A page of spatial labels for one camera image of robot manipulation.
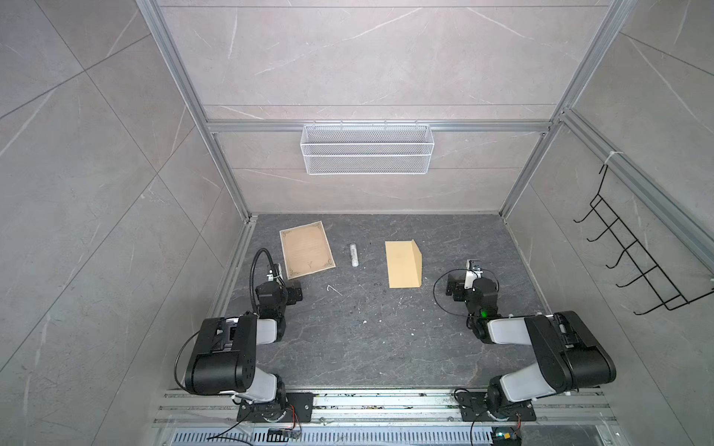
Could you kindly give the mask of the tan bordered letter paper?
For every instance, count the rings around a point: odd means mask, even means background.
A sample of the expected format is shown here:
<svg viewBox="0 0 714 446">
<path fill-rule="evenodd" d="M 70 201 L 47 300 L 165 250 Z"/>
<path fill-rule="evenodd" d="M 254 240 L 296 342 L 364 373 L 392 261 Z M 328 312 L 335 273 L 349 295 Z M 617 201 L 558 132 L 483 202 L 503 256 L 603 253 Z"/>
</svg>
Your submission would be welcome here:
<svg viewBox="0 0 714 446">
<path fill-rule="evenodd" d="M 281 230 L 279 234 L 289 280 L 336 267 L 322 221 Z"/>
</svg>

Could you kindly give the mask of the yellow kraft envelope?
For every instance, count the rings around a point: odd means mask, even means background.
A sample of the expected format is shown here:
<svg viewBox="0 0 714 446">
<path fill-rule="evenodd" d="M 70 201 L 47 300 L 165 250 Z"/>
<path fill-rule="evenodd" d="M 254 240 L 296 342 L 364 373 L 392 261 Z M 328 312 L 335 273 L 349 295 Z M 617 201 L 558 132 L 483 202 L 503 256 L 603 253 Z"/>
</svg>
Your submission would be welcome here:
<svg viewBox="0 0 714 446">
<path fill-rule="evenodd" d="M 422 254 L 414 240 L 385 243 L 390 289 L 422 286 Z"/>
</svg>

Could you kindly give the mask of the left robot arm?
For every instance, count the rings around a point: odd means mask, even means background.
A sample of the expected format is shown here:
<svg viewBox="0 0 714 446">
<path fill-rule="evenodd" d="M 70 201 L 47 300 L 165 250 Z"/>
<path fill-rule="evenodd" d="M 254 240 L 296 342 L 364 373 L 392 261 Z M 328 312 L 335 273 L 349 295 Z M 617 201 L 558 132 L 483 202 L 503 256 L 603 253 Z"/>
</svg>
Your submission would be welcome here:
<svg viewBox="0 0 714 446">
<path fill-rule="evenodd" d="M 283 339 L 286 308 L 303 295 L 300 282 L 291 280 L 264 282 L 255 297 L 257 312 L 202 322 L 181 387 L 193 395 L 229 395 L 258 414 L 277 417 L 288 409 L 284 382 L 258 367 L 257 348 Z"/>
</svg>

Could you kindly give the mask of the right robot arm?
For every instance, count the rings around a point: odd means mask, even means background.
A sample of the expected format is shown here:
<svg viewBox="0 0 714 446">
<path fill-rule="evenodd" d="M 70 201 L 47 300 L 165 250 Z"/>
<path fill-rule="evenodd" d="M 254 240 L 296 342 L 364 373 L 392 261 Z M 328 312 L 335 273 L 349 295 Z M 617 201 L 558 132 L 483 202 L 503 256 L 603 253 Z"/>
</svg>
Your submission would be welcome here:
<svg viewBox="0 0 714 446">
<path fill-rule="evenodd" d="M 460 272 L 446 273 L 446 295 L 466 305 L 470 332 L 484 344 L 526 346 L 535 354 L 533 364 L 492 378 L 481 403 L 462 403 L 478 416 L 509 420 L 535 399 L 615 381 L 614 361 L 576 312 L 505 317 L 498 312 L 499 282 L 481 271 Z"/>
</svg>

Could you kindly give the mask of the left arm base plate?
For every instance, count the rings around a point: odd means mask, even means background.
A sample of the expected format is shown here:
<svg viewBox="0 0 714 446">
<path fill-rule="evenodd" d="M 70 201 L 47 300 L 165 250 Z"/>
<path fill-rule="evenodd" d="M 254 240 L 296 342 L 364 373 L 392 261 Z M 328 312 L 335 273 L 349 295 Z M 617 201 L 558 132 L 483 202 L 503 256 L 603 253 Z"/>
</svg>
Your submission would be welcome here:
<svg viewBox="0 0 714 446">
<path fill-rule="evenodd" d="M 270 403 L 253 403 L 234 398 L 238 408 L 237 421 L 255 423 L 290 423 L 310 422 L 314 407 L 315 394 L 310 392 L 288 392 L 278 394 Z"/>
</svg>

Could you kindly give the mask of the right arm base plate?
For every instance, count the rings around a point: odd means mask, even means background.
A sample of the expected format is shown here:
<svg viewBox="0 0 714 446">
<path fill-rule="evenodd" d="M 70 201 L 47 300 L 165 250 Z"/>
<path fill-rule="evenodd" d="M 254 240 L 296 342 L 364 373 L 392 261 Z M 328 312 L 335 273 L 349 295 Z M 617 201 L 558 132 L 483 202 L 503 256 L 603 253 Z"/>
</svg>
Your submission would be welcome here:
<svg viewBox="0 0 714 446">
<path fill-rule="evenodd" d="M 465 422 L 535 422 L 537 416 L 530 401 L 510 403 L 498 401 L 486 391 L 458 388 L 452 393 L 461 418 Z"/>
</svg>

